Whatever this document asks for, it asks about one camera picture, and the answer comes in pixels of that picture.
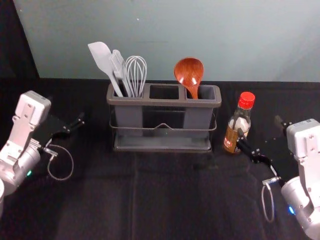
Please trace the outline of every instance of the spatula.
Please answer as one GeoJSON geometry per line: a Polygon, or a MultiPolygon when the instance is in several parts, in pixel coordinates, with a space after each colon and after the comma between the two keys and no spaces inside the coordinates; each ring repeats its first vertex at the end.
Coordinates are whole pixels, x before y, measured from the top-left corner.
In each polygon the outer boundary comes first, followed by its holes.
{"type": "Polygon", "coordinates": [[[110,62],[111,51],[108,46],[101,41],[97,41],[88,44],[88,47],[98,68],[109,77],[117,96],[123,97],[123,94],[114,76],[113,66],[110,62]]]}

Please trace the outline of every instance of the glass bottle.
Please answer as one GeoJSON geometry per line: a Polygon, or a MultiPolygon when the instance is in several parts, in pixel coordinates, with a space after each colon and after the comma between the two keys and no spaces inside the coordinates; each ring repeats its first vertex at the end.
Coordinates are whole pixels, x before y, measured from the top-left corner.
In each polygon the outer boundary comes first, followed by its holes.
{"type": "Polygon", "coordinates": [[[251,127],[251,110],[255,103],[255,95],[249,91],[241,93],[238,106],[228,122],[223,148],[232,154],[240,153],[237,147],[238,128],[241,128],[244,135],[247,136],[251,127]]]}

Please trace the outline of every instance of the blue led light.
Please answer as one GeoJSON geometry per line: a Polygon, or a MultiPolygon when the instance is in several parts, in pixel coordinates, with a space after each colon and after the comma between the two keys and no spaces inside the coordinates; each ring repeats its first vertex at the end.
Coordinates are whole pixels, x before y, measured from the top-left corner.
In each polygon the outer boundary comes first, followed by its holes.
{"type": "Polygon", "coordinates": [[[291,214],[293,214],[293,215],[296,214],[295,211],[294,211],[294,209],[293,209],[291,206],[289,207],[289,212],[290,212],[291,214]]]}

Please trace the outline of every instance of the gray utensil holder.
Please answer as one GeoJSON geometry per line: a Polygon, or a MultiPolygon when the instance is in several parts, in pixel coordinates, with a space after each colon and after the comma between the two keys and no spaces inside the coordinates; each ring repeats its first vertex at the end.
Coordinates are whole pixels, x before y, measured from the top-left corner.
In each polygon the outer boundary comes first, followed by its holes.
{"type": "Polygon", "coordinates": [[[210,151],[221,106],[218,86],[200,85],[193,99],[181,84],[146,83],[142,97],[118,97],[112,84],[106,100],[116,151],[210,151]]]}

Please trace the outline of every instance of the wire whisk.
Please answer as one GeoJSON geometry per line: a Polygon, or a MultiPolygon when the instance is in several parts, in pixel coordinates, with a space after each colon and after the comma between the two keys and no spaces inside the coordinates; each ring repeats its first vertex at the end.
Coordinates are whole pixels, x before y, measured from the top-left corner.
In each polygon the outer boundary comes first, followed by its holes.
{"type": "Polygon", "coordinates": [[[147,63],[141,56],[130,56],[125,61],[125,78],[134,98],[141,98],[147,79],[147,63]]]}

